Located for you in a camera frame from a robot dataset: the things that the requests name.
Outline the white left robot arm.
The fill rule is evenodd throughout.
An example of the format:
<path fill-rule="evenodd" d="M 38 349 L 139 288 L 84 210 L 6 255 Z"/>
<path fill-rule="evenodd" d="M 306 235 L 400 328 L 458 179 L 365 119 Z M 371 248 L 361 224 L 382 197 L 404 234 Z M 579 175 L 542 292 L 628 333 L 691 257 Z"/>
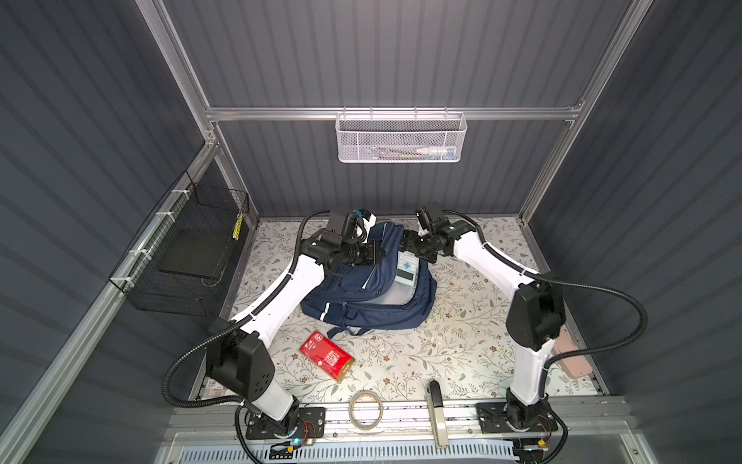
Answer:
<path fill-rule="evenodd" d="M 247 309 L 230 320 L 218 319 L 213 332 L 181 355 L 164 374 L 162 396 L 179 408 L 203 408 L 234 402 L 265 420 L 270 432 L 288 437 L 299 421 L 299 400 L 277 381 L 269 348 L 278 330 L 301 301 L 326 277 L 333 266 L 378 263 L 381 246 L 370 243 L 376 216 L 366 209 L 349 213 L 328 212 L 327 225 L 308 238 L 298 235 L 289 266 Z M 228 396 L 202 400 L 178 398 L 171 382 L 179 367 L 205 350 L 210 376 L 230 390 Z"/>

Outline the light blue calculator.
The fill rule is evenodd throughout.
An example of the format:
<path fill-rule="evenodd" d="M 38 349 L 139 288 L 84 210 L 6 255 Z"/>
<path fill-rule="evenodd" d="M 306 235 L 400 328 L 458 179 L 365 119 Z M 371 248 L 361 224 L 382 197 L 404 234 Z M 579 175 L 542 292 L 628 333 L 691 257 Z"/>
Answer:
<path fill-rule="evenodd" d="M 397 255 L 395 283 L 415 287 L 419 274 L 419 258 L 409 251 L 400 251 Z"/>

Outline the navy blue backpack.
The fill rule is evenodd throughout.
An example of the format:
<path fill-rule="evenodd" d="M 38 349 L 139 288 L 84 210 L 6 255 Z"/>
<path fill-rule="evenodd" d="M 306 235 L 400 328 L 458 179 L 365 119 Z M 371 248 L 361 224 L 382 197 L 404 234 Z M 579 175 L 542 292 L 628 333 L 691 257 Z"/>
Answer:
<path fill-rule="evenodd" d="M 432 312 L 438 282 L 422 259 L 415 287 L 394 282 L 404 231 L 405 227 L 396 222 L 376 224 L 371 238 L 381 240 L 386 253 L 383 260 L 327 276 L 301 301 L 303 314 L 332 325 L 330 336 L 419 327 Z"/>

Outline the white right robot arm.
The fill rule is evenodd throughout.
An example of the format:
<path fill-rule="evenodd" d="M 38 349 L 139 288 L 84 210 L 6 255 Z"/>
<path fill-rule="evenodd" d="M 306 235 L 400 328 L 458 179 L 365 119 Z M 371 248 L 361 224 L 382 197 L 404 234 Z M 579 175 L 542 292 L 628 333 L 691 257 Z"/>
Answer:
<path fill-rule="evenodd" d="M 510 299 L 506 330 L 515 342 L 515 367 L 506 391 L 504 415 L 508 426 L 526 432 L 544 418 L 553 420 L 562 433 L 554 450 L 541 457 L 541 463 L 554 461 L 569 437 L 566 422 L 557 414 L 546 393 L 546 381 L 552 365 L 569 358 L 605 353 L 636 341 L 647 329 L 648 313 L 633 296 L 610 287 L 558 280 L 521 264 L 500 251 L 484 236 L 482 227 L 473 219 L 437 203 L 415 212 L 418 232 L 405 233 L 405 251 L 434 264 L 440 255 L 452 256 L 479 271 Z M 570 287 L 596 291 L 616 297 L 633 307 L 638 315 L 637 327 L 616 342 L 593 348 L 552 353 L 562 327 L 566 309 L 562 289 Z"/>

